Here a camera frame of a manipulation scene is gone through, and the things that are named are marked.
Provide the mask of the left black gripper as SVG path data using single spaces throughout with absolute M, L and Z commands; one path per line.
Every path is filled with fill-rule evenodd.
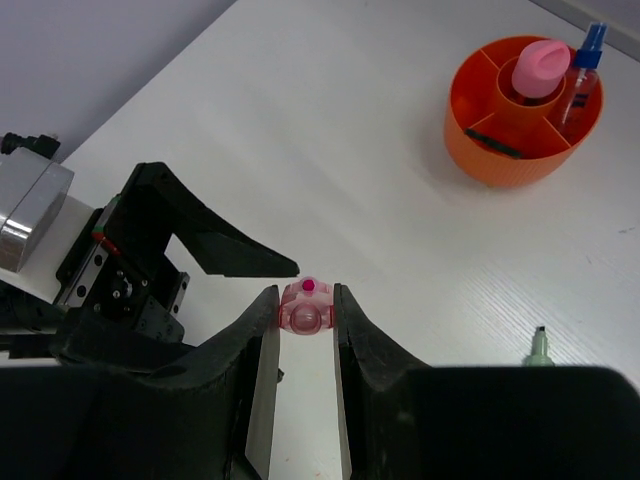
M 118 203 L 119 249 L 104 233 Z M 140 163 L 120 197 L 93 212 L 56 272 L 61 288 L 54 305 L 64 319 L 50 343 L 54 358 L 157 370 L 190 351 L 177 319 L 190 276 L 164 255 L 173 236 L 208 275 L 299 274 L 295 261 L 209 209 L 166 164 Z

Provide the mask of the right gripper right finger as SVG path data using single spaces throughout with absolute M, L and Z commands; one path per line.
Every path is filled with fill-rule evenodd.
M 433 367 L 334 288 L 346 479 L 635 479 L 639 394 L 596 366 Z

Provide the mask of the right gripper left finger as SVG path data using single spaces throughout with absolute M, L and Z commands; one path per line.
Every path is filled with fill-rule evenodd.
M 88 366 L 3 368 L 5 479 L 265 479 L 279 292 L 147 377 Z

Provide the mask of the pink highlighter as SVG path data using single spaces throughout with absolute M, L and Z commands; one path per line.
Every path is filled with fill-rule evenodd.
M 303 336 L 332 329 L 333 286 L 312 276 L 287 285 L 280 301 L 279 327 Z

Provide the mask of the green highlighter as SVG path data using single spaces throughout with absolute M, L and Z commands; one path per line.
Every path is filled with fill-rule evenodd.
M 522 365 L 527 367 L 552 367 L 555 365 L 549 355 L 549 341 L 545 326 L 538 326 L 535 329 L 529 353 L 524 358 Z

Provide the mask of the clear blue-capped glue bottle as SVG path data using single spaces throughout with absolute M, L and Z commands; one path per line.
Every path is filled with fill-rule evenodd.
M 549 116 L 550 123 L 568 142 L 577 137 L 591 93 L 598 83 L 597 68 L 607 31 L 607 23 L 590 24 L 565 75 L 564 91 Z

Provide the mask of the pink glue stick tube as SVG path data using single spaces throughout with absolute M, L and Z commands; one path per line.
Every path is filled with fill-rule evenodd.
M 539 40 L 520 53 L 511 75 L 510 98 L 521 105 L 536 104 L 549 97 L 569 68 L 571 52 L 559 40 Z

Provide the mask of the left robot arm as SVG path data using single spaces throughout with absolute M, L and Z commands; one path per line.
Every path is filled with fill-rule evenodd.
M 297 263 L 225 221 L 161 162 L 139 163 L 92 211 L 55 272 L 54 298 L 1 284 L 1 348 L 148 374 L 184 356 L 177 315 L 190 282 L 166 256 L 177 237 L 208 275 L 294 278 Z

